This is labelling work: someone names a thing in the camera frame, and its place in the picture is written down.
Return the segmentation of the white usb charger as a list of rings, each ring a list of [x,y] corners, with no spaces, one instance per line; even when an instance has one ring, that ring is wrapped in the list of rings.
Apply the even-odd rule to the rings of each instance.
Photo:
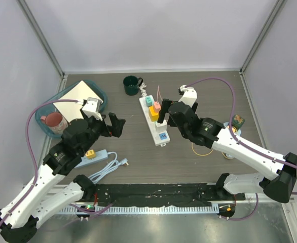
[[[156,129],[156,132],[158,132],[158,133],[161,133],[161,132],[164,132],[165,130],[167,130],[166,120],[163,120],[162,123],[155,122],[155,129]]]

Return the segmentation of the light blue power strip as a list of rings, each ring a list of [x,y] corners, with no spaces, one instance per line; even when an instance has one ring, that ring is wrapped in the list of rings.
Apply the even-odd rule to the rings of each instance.
[[[75,166],[75,169],[80,169],[82,167],[98,163],[107,158],[108,158],[107,150],[106,149],[100,150],[96,152],[96,156],[94,158],[87,158],[86,156],[82,157],[81,162]]]

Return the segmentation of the small yellow usb charger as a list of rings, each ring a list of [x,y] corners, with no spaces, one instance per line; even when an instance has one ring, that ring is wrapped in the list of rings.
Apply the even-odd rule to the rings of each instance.
[[[86,157],[87,159],[93,159],[93,158],[96,157],[96,153],[95,153],[95,151],[94,151],[93,149],[88,150],[88,151],[86,152],[86,154],[85,154],[85,157]]]

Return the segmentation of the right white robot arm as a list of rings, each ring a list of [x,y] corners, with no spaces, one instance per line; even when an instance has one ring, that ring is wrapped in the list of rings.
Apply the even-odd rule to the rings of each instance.
[[[192,143],[227,153],[254,168],[255,174],[234,175],[225,173],[217,181],[215,194],[226,200],[237,193],[263,193],[279,203],[290,200],[297,180],[297,155],[282,155],[266,150],[240,136],[212,118],[199,118],[198,104],[182,101],[162,101],[159,118],[169,114],[168,124],[177,127],[183,138]]]

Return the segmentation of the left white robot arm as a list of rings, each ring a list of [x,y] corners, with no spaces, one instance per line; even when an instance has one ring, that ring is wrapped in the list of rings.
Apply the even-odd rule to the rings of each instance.
[[[95,185],[78,175],[61,192],[44,200],[45,195],[62,181],[81,161],[99,137],[120,137],[125,119],[109,113],[111,125],[103,119],[84,116],[72,120],[61,141],[52,147],[35,176],[6,207],[0,209],[0,234],[6,242],[28,242],[50,217],[75,201],[90,201]]]

